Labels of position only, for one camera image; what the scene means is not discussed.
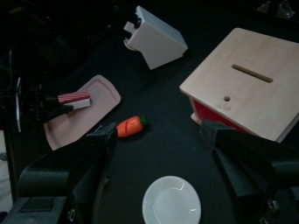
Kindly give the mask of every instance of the black surface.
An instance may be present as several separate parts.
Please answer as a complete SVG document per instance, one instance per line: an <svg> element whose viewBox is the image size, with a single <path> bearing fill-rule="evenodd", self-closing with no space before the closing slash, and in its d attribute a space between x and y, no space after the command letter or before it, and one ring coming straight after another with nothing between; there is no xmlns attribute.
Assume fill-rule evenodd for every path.
<svg viewBox="0 0 299 224"><path fill-rule="evenodd" d="M254 201L251 201L248 204L251 205L251 208L247 207L247 209L242 209L243 213L252 212L251 210L256 209L254 215L251 214L251 219L254 221L250 223L258 223L260 217L263 217L267 212L268 200L276 196L280 190L299 186L299 149L270 141L259 136L244 134L232 129L220 130L218 132L216 146L231 157L231 159L234 159L235 163L240 165L242 169L239 169L239 171L246 171L243 178L250 176L251 182L256 184L259 193L263 193L260 201L258 203L252 203ZM246 181L242 180L240 173L234 172L235 171L231 171L228 176L235 176L235 180L234 178L230 178L230 181L232 182L231 184L234 185L235 191L238 192L238 197L240 199L240 183L236 183L236 179L239 179L239 182L242 182L244 186L252 188L252 185L248 185L248 179L244 179ZM251 193L252 196L256 194L250 192L248 189L243 189L243 191L243 194ZM282 203L279 206L282 208L290 207L288 203ZM284 216L287 215L288 214L280 213L280 216L286 219L287 217ZM294 219L298 217L298 214L294 213L291 217Z"/></svg>
<svg viewBox="0 0 299 224"><path fill-rule="evenodd" d="M121 95L121 103L101 122L120 123L135 115L147 115L151 121L150 128L139 135L117 141L99 211L100 223L144 223L145 190L156 179L174 175L192 184L200 196L200 224L234 224L230 195L203 146L200 127L191 119L188 97L179 86L234 28L294 42L299 42L299 33L202 1L154 0L141 6L182 32L190 47L186 56L151 71L141 54L129 51L123 37L111 33L97 42L79 69L48 82L53 89L67 93L101 74ZM287 141L298 145L294 138Z"/></svg>
<svg viewBox="0 0 299 224"><path fill-rule="evenodd" d="M236 221L238 223L250 223L259 209L263 192L236 160L228 156L224 150L215 148L212 157L228 189Z"/></svg>

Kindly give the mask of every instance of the black table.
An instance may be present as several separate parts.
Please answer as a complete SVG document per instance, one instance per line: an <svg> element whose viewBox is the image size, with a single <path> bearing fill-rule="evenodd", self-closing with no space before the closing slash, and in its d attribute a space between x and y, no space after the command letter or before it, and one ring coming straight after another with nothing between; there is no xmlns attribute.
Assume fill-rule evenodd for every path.
<svg viewBox="0 0 299 224"><path fill-rule="evenodd" d="M144 223L141 204L147 187L168 175L186 179L200 196L200 224L235 223L227 189L202 142L200 126L191 119L190 100L179 86L234 28L294 42L299 42L299 32L202 1L148 1L141 6L182 32L190 47L184 57L151 71L141 54L131 52L123 37L111 33L97 42L76 71L48 83L63 92L76 91L101 74L121 95L121 102L103 124L120 123L135 115L145 115L151 122L140 134L117 141L99 211L100 223ZM8 150L13 151L16 181L23 168L49 148L43 134L37 140L31 130L21 136L15 133L16 130ZM296 133L298 128L286 139L295 146Z"/></svg>

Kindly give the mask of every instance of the wooden lid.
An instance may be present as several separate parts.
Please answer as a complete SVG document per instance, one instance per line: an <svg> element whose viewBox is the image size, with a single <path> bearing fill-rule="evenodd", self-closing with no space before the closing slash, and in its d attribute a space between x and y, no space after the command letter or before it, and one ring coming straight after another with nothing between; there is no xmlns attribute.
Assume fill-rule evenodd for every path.
<svg viewBox="0 0 299 224"><path fill-rule="evenodd" d="M298 89L299 44L239 28L180 85L191 98L271 140L298 116Z"/></svg>

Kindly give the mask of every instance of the red object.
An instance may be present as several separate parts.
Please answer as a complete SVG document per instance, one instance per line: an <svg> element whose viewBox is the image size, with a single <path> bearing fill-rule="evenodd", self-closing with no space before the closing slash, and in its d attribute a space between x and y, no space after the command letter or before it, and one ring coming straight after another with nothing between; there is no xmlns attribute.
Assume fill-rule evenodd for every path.
<svg viewBox="0 0 299 224"><path fill-rule="evenodd" d="M228 119L226 119L223 116L220 116L216 112L214 112L210 108L207 108L204 105L202 105L199 102L194 101L194 105L198 112L198 117L200 119L207 119L214 122L220 122L232 127L234 129L248 132L246 129L239 127L234 122L231 122Z"/></svg>
<svg viewBox="0 0 299 224"><path fill-rule="evenodd" d="M124 120L117 126L117 137L129 137L135 133L140 132L144 129L144 126L148 124L145 117L132 116Z"/></svg>
<svg viewBox="0 0 299 224"><path fill-rule="evenodd" d="M89 91L79 91L71 94L61 94L59 95L59 102L60 104L65 104L69 102L77 102L81 100L89 99Z"/></svg>

